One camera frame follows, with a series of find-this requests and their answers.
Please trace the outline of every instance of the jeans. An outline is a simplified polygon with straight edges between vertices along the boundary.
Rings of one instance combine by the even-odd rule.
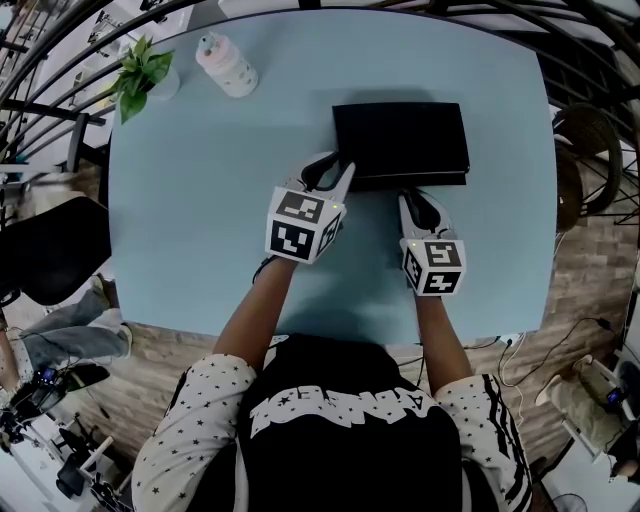
[[[22,331],[20,337],[33,369],[58,366],[70,357],[94,359],[127,355],[129,343],[124,333],[89,326],[108,309],[109,301],[103,293],[91,288],[77,304],[57,309]]]

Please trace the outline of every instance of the potted plant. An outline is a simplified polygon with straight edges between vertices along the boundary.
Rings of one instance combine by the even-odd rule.
[[[113,84],[122,124],[144,108],[148,95],[169,99],[180,86],[178,74],[171,67],[173,52],[154,55],[151,41],[142,36],[133,50],[127,50],[127,58],[122,61],[124,69]]]

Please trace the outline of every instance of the white pot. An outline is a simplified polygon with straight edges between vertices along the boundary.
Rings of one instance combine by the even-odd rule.
[[[150,99],[166,101],[173,98],[175,93],[180,89],[180,76],[173,66],[169,66],[167,76],[165,76],[159,84],[151,89],[147,96]]]

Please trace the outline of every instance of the star pattern shirt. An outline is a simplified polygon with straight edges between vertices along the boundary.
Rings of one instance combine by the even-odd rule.
[[[6,389],[0,387],[0,409],[4,409],[9,405],[11,398],[16,394],[16,392],[26,383],[30,382],[33,378],[33,366],[31,365],[31,358],[29,357],[29,353],[24,346],[24,342],[19,338],[15,337],[13,339],[11,333],[7,333],[9,339],[9,345],[13,350],[13,355],[16,358],[16,365],[18,367],[18,375],[20,376],[20,383],[18,387],[12,391],[7,391]],[[6,367],[5,355],[0,350],[0,373],[4,372]]]
[[[273,368],[278,359],[279,356],[269,369],[275,370],[272,373],[283,375],[281,368]],[[433,398],[409,383],[406,387],[394,385],[372,393],[346,393],[319,385],[274,386],[273,381],[267,378],[271,386],[266,387],[271,390],[265,391],[258,386],[260,397],[256,399],[253,396],[249,400],[250,405],[245,403],[241,406],[243,397],[247,399],[247,391],[255,379],[252,368],[243,360],[228,355],[209,356],[187,370],[164,419],[137,458],[132,477],[133,503],[137,512],[184,512],[202,486],[206,488],[207,496],[216,500],[212,507],[222,502],[220,493],[228,489],[220,489],[217,478],[210,478],[210,475],[206,479],[203,477],[212,461],[218,455],[222,457],[221,451],[236,443],[236,438],[239,438],[239,444],[243,447],[241,452],[244,452],[244,458],[240,454],[235,459],[235,472],[233,467],[229,471],[235,473],[235,489],[233,485],[222,486],[231,487],[235,501],[231,499],[230,507],[216,509],[247,510],[249,488],[262,497],[271,495],[281,500],[281,493],[268,492],[274,485],[270,478],[284,478],[282,475],[287,471],[290,472],[287,494],[291,495],[296,487],[291,484],[292,478],[308,476],[312,468],[317,470],[323,467],[319,457],[326,450],[314,452],[314,458],[308,451],[298,448],[305,443],[311,443],[311,449],[317,449],[321,441],[330,447],[339,445],[342,448],[338,452],[345,454],[345,463],[353,464],[353,460],[346,462],[346,454],[354,443],[365,439],[362,444],[370,452],[366,448],[370,446],[368,443],[379,442],[382,444],[377,445],[376,454],[381,453],[381,446],[389,446],[390,453],[396,457],[396,469],[392,474],[397,473],[397,468],[402,464],[410,467],[409,462],[415,457],[413,451],[406,450],[407,460],[400,462],[404,456],[395,452],[404,453],[405,450],[396,450],[401,442],[397,437],[398,432],[404,432],[409,437],[411,432],[416,433],[414,440],[402,440],[412,450],[420,438],[424,439],[423,432],[435,432],[438,436],[428,439],[426,446],[434,455],[433,460],[437,461],[436,467],[431,468],[434,471],[430,481],[432,485],[437,487],[433,475],[443,472],[443,457],[454,456],[462,461],[457,475],[461,469],[463,474],[466,472],[462,485],[468,492],[460,494],[473,498],[486,496],[486,492],[489,492],[491,499],[495,499],[495,509],[482,507],[486,503],[481,500],[480,508],[483,510],[523,512],[530,505],[531,478],[526,456],[515,423],[502,401],[500,387],[493,376],[478,375],[451,383],[438,390]],[[240,426],[239,415],[246,417]],[[456,438],[459,437],[459,444],[456,441],[452,445],[447,441],[450,440],[449,429],[453,430]],[[387,430],[392,443],[383,442]],[[336,477],[343,463],[336,462],[338,465],[334,466],[327,478],[343,482],[344,478]],[[423,469],[423,474],[428,474],[427,467]],[[247,472],[249,475],[258,474],[259,477],[255,481],[251,478],[247,481]],[[418,472],[416,476],[419,479],[421,474]],[[258,492],[260,484],[267,489],[266,495]],[[465,503],[462,509],[475,510],[478,505],[475,502],[473,504],[475,506],[471,507],[471,503]]]
[[[187,370],[180,393],[136,460],[136,510],[187,509],[207,465],[234,441],[240,401],[255,378],[242,359],[221,354]]]

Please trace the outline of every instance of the black chair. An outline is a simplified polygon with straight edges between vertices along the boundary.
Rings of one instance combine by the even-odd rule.
[[[553,133],[570,142],[556,141],[556,229],[565,232],[574,227],[580,217],[598,214],[613,202],[622,176],[622,148],[618,134],[604,112],[585,103],[576,103],[558,112],[553,120]],[[603,151],[609,153],[606,182],[595,197],[584,197],[578,160],[595,158]]]
[[[71,296],[111,256],[107,209],[87,197],[0,231],[0,307],[25,293],[50,306]]]
[[[98,191],[98,201],[103,206],[108,206],[108,181],[109,181],[109,145],[103,148],[94,148],[84,142],[91,116],[80,114],[71,134],[69,153],[67,154],[67,172],[78,172],[80,160],[87,160],[93,165],[100,167],[102,175],[100,177],[100,189]]]

